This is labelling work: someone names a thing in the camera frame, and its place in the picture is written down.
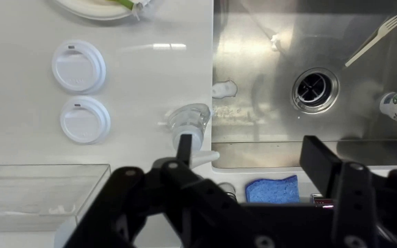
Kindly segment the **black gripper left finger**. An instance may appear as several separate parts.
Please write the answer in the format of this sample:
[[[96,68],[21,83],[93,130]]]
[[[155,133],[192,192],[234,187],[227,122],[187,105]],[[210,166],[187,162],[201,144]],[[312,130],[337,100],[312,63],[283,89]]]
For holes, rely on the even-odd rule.
[[[192,136],[184,134],[180,140],[177,159],[183,162],[185,166],[189,166],[191,158],[192,158]]]

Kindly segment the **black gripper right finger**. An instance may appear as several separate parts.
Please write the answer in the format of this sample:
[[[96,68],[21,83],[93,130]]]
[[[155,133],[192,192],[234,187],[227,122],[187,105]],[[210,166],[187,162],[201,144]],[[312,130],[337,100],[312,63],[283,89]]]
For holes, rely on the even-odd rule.
[[[316,189],[331,199],[343,160],[318,137],[307,136],[303,143],[300,165]]]

